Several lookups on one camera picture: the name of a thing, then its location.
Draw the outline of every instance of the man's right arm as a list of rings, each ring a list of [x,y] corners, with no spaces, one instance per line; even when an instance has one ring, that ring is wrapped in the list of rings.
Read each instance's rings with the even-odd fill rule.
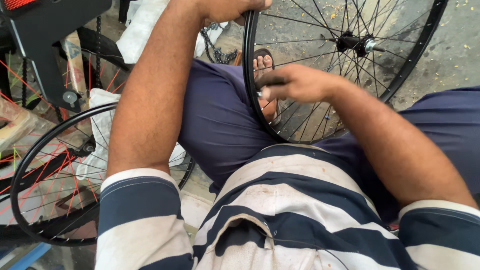
[[[331,103],[402,206],[429,199],[478,208],[458,171],[427,136],[347,79],[300,65],[266,76],[283,76],[288,81],[264,88],[267,100]]]

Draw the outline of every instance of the bolt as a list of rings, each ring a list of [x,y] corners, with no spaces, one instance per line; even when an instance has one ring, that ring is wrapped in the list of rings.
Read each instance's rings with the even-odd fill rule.
[[[67,103],[70,103],[70,106],[73,108],[75,107],[75,101],[77,101],[77,95],[70,91],[65,92],[63,93],[63,100]]]

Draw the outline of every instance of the dark blue shorts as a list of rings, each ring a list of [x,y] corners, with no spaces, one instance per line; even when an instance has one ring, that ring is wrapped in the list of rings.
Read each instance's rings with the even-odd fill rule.
[[[480,87],[428,94],[399,113],[442,149],[472,193],[480,192]],[[178,141],[213,180],[210,191],[214,193],[251,157],[276,143],[255,120],[242,68],[199,60],[193,61],[190,70]],[[353,136],[323,140],[316,146],[359,172],[359,186],[385,222],[397,218],[397,201]]]

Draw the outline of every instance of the brown flip-flop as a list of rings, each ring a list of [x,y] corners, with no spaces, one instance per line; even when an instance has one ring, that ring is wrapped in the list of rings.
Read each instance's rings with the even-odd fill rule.
[[[268,56],[270,56],[270,58],[272,58],[272,69],[275,69],[275,62],[273,61],[272,53],[265,48],[258,49],[256,51],[254,51],[253,52],[253,59],[258,59],[259,56],[265,57],[266,55],[268,55]]]
[[[272,69],[274,70],[275,62],[273,60],[272,53],[269,50],[265,48],[261,48],[253,52],[253,58],[257,60],[259,56],[265,57],[266,55],[270,56],[270,58],[272,59]],[[280,123],[280,120],[282,120],[282,115],[280,114],[280,105],[278,104],[278,100],[277,100],[275,117],[272,120],[272,123],[270,125],[271,126],[277,125],[278,123]]]

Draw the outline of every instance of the shirt sleeve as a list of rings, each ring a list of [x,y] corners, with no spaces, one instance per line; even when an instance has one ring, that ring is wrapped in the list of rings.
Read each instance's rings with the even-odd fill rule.
[[[441,200],[400,211],[398,237],[419,269],[476,269],[480,265],[480,211]]]
[[[155,169],[107,178],[100,189],[97,270],[181,269],[196,263],[180,212],[180,190]]]

